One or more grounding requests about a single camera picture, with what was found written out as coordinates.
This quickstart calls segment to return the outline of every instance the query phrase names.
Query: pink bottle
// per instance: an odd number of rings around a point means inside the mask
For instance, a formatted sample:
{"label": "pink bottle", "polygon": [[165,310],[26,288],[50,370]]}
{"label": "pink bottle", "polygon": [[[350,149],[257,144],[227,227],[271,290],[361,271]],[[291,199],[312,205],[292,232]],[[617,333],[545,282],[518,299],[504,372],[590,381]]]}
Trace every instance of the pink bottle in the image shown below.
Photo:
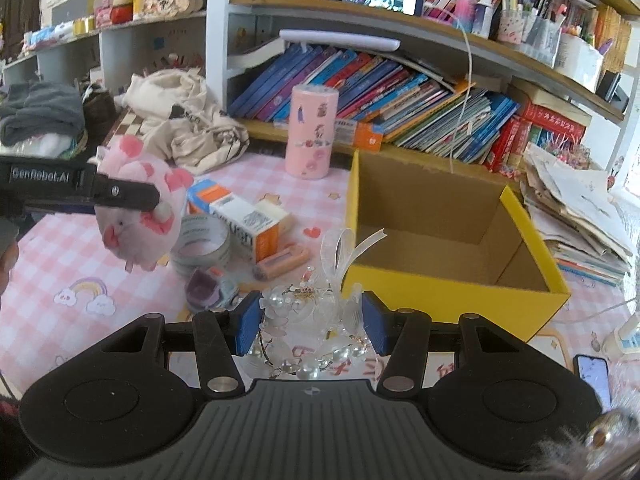
{"label": "pink bottle", "polygon": [[329,173],[338,91],[319,85],[296,85],[291,93],[287,173],[318,179]]}

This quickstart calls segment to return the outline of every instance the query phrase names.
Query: orange and white box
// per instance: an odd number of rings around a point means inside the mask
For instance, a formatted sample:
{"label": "orange and white box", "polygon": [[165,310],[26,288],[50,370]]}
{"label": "orange and white box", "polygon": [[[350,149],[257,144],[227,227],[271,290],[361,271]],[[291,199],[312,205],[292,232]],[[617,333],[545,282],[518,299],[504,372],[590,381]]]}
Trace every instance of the orange and white box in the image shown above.
{"label": "orange and white box", "polygon": [[211,214],[226,222],[238,246],[256,264],[278,252],[278,221],[212,180],[188,192],[190,214]]}

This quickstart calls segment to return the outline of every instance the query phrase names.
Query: metal screw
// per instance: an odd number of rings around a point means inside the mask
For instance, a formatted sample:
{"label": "metal screw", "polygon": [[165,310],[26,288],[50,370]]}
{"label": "metal screw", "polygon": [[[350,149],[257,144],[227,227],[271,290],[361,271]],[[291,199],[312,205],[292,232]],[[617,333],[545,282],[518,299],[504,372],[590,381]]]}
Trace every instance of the metal screw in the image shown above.
{"label": "metal screw", "polygon": [[404,377],[402,375],[394,375],[392,377],[386,378],[382,385],[389,390],[390,392],[408,392],[413,389],[415,383],[409,377]]}
{"label": "metal screw", "polygon": [[238,387],[238,381],[236,381],[233,377],[214,377],[207,383],[207,388],[212,392],[216,392],[219,394],[224,394],[227,392],[232,392]]}

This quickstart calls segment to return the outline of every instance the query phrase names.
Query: pink pig plush toy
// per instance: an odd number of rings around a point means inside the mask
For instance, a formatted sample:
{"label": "pink pig plush toy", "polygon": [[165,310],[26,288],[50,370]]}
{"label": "pink pig plush toy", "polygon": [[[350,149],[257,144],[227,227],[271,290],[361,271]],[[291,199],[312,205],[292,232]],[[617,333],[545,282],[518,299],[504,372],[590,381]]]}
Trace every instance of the pink pig plush toy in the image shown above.
{"label": "pink pig plush toy", "polygon": [[98,172],[111,178],[149,182],[160,192],[160,202],[151,212],[97,206],[95,217],[104,246],[134,265],[154,270],[156,262],[171,250],[180,234],[182,208],[193,184],[188,171],[170,168],[164,160],[142,151],[143,143],[124,135],[104,153]]}

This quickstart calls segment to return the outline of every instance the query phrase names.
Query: open cardboard box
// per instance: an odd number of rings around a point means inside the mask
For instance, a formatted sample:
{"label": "open cardboard box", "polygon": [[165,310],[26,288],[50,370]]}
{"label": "open cardboard box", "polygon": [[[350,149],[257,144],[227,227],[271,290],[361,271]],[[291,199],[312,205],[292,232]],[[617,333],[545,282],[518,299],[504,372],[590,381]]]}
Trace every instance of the open cardboard box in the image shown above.
{"label": "open cardboard box", "polygon": [[358,243],[388,236],[350,267],[344,290],[359,282],[439,322],[473,312],[529,340],[570,296],[561,273],[508,186],[439,166],[356,153],[347,226]]}

